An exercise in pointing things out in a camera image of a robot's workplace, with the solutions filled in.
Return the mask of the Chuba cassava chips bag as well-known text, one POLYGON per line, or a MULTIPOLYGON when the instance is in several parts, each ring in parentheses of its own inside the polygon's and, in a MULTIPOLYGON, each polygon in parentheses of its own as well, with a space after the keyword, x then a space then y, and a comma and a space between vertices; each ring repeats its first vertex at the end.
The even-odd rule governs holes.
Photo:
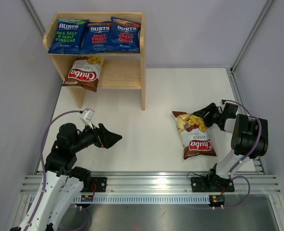
POLYGON ((104 61, 101 55, 77 56, 62 86, 80 86, 97 92, 104 61))
POLYGON ((193 156, 216 156, 203 119, 194 114, 173 111, 177 132, 184 150, 183 159, 193 156))

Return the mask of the Burts spicy chilli bag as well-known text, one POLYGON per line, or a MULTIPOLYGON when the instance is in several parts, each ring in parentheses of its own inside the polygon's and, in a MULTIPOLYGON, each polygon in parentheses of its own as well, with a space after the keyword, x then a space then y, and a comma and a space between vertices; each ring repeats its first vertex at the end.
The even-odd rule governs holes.
POLYGON ((109 52, 111 22, 88 23, 80 54, 109 52))
POLYGON ((108 49, 111 52, 140 53, 139 22, 120 17, 111 17, 110 40, 108 49))

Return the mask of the Burts sea salt vinegar bag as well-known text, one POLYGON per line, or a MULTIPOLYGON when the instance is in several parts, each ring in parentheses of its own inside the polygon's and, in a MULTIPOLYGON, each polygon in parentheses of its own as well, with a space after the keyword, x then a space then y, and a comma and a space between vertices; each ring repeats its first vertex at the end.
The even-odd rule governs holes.
POLYGON ((88 22, 88 20, 58 19, 56 34, 48 53, 79 54, 88 22))

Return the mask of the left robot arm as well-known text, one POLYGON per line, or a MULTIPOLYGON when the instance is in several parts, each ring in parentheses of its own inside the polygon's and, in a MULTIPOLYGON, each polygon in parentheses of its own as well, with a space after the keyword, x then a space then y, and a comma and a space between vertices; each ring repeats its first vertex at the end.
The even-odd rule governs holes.
POLYGON ((86 126, 82 131, 73 123, 63 124, 43 166, 35 199, 25 218, 12 230, 57 230, 76 195, 96 188, 91 172, 75 166, 76 154, 91 145, 109 149, 121 139, 121 135, 108 131, 102 123, 94 128, 86 126))

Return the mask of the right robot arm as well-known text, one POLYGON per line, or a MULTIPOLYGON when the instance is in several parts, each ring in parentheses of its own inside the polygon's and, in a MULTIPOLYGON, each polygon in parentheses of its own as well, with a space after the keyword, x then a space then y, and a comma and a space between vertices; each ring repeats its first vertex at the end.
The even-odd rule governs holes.
POLYGON ((227 156, 215 164, 205 176, 191 177, 194 193, 234 192, 234 173, 249 160, 264 156, 268 150, 268 121, 252 116, 249 111, 238 113, 241 104, 232 100, 222 100, 220 106, 214 103, 195 111, 206 127, 216 124, 220 130, 230 132, 231 150, 227 156))

